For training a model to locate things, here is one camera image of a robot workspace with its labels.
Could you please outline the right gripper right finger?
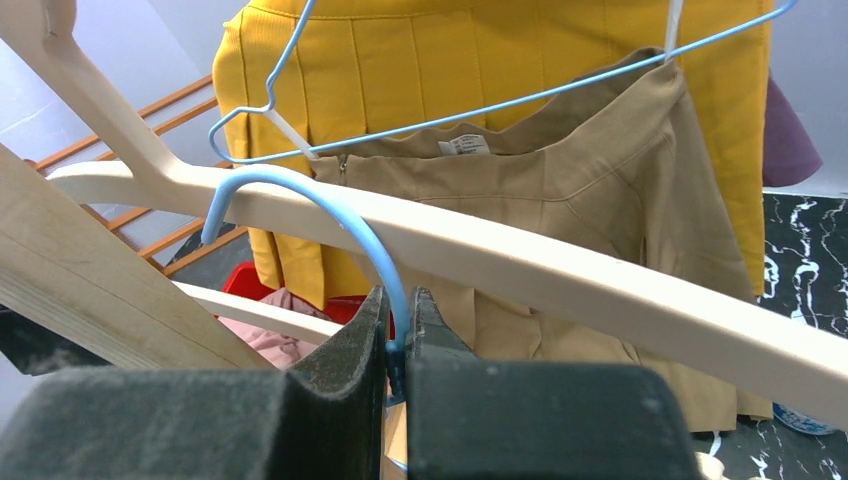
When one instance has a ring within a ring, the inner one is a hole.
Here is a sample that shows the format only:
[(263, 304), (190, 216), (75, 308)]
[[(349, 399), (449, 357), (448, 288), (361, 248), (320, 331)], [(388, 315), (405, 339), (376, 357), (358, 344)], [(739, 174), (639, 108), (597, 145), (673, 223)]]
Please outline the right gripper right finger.
[(666, 382), (633, 365), (485, 360), (411, 295), (406, 341), (412, 479), (697, 479)]

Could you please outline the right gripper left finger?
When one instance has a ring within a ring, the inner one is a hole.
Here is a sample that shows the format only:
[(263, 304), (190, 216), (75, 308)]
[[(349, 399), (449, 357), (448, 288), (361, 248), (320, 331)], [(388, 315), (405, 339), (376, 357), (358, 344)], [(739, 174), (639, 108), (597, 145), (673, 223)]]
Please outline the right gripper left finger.
[(376, 479), (389, 300), (299, 363), (78, 369), (41, 382), (1, 437), (5, 479)]

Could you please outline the blue wire hanger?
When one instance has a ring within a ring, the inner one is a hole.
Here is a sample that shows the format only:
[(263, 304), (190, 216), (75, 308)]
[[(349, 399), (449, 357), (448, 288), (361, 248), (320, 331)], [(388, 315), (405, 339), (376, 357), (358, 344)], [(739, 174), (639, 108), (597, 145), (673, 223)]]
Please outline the blue wire hanger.
[(372, 228), (343, 200), (327, 192), (317, 181), (298, 172), (272, 165), (249, 165), (226, 176), (215, 189), (204, 223), (201, 242), (206, 245), (217, 239), (232, 197), (243, 186), (264, 183), (283, 187), (304, 196), (327, 212), (370, 259), (382, 286), (389, 296), (394, 338), (386, 343), (387, 374), (391, 389), (391, 406), (406, 400), (405, 345), (411, 327), (411, 308), (407, 290), (394, 261)]
[[(252, 165), (259, 163), (267, 163), (274, 160), (280, 160), (284, 158), (294, 157), (297, 155), (301, 155), (308, 159), (314, 159), (317, 157), (317, 154), (320, 152), (325, 152), (330, 149), (340, 148), (351, 146), (355, 144), (360, 144), (364, 142), (369, 142), (373, 140), (378, 140), (382, 138), (388, 138), (400, 134), (414, 133), (416, 131), (420, 131), (427, 128), (433, 128), (437, 126), (441, 126), (446, 123), (458, 122), (460, 120), (466, 120), (472, 117), (485, 115), (494, 113), (500, 110), (505, 110), (509, 108), (516, 107), (518, 105), (526, 104), (531, 101), (540, 100), (543, 98), (547, 98), (556, 94), (572, 91), (581, 87), (585, 87), (588, 85), (592, 85), (601, 81), (605, 81), (607, 79), (623, 75), (625, 73), (629, 73), (635, 71), (637, 69), (658, 65), (660, 63), (667, 64), (671, 60), (676, 57), (679, 57), (688, 52), (694, 51), (699, 48), (703, 48), (709, 44), (721, 41), (725, 38), (737, 35), (742, 33), (745, 30), (751, 29), (753, 27), (762, 25), (764, 23), (773, 21), (780, 16), (786, 14), (790, 10), (793, 9), (797, 5), (795, 1), (787, 1), (783, 5), (775, 8), (774, 10), (758, 16), (752, 20), (747, 22), (738, 24), (732, 28), (723, 30), (716, 34), (710, 35), (708, 37), (702, 38), (700, 40), (679, 46), (677, 44), (677, 38), (680, 30), (680, 22), (682, 18), (682, 12), (684, 3), (682, 1), (671, 1), (669, 3), (668, 17), (666, 21), (665, 27), (665, 44), (663, 52), (660, 54), (656, 54), (647, 59), (640, 60), (634, 63), (630, 63), (621, 67), (617, 67), (596, 75), (588, 76), (579, 80), (572, 81), (567, 84), (563, 84), (554, 88), (550, 88), (547, 90), (542, 90), (530, 95), (522, 96), (516, 99), (500, 102), (497, 104), (493, 104), (490, 106), (481, 107), (478, 109), (468, 110), (461, 113), (457, 113), (454, 115), (449, 115), (441, 118), (437, 118), (434, 120), (424, 121), (416, 124), (410, 124), (403, 127), (398, 127), (394, 129), (389, 129), (373, 134), (362, 135), (359, 137), (348, 138), (336, 142), (326, 143), (323, 145), (313, 146), (309, 144), (309, 142), (300, 135), (296, 129), (276, 110), (277, 105), (277, 95), (274, 92), (274, 85), (282, 73), (285, 64), (294, 53), (297, 44), (309, 22), (310, 17), (312, 16), (313, 10), (315, 8), (316, 1), (308, 0), (304, 4), (304, 8), (301, 14), (297, 17), (297, 21), (295, 27), (292, 31), (292, 34), (287, 41), (284, 49), (281, 52), (278, 60), (274, 64), (273, 68), (269, 72), (266, 80), (264, 81), (264, 91), (267, 95), (267, 103), (262, 106), (238, 106), (233, 108), (231, 111), (223, 115), (217, 122), (215, 122), (210, 129), (208, 130), (207, 140), (214, 151), (214, 153), (219, 156), (222, 160), (231, 162), (237, 165)], [(240, 115), (260, 115), (268, 119), (272, 125), (274, 125), (293, 145), (294, 149), (292, 151), (276, 153), (271, 155), (259, 156), (259, 157), (249, 157), (246, 159), (237, 159), (230, 154), (223, 151), (223, 149), (216, 142), (216, 135), (218, 132), (232, 120)]]

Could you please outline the khaki tan garment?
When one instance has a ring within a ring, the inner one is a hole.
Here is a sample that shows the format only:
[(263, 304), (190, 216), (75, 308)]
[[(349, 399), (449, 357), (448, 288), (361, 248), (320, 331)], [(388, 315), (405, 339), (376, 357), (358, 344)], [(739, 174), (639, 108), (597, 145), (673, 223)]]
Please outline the khaki tan garment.
[[(650, 66), (553, 96), (500, 131), (463, 123), (324, 153), (318, 181), (534, 232), (753, 301), (755, 286), (681, 69)], [(487, 359), (634, 364), (658, 372), (694, 432), (768, 419), (769, 400), (644, 348), (408, 267), (445, 323)]]

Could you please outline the beige plastic hanger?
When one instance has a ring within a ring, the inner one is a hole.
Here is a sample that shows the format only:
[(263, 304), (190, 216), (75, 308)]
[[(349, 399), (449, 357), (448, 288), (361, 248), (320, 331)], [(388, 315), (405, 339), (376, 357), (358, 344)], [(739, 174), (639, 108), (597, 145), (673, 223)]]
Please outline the beige plastic hanger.
[[(2, 39), (97, 134), (86, 113), (114, 100), (139, 115), (73, 37), (72, 1), (5, 1)], [(847, 342), (715, 291), (535, 233), (347, 187), (321, 184), (376, 233), (396, 264), (562, 316), (790, 405), (847, 425)], [(351, 251), (351, 234), (304, 196), (251, 183), (223, 222), (281, 231)], [(213, 316), (293, 329), (291, 313), (222, 293), (176, 285)]]

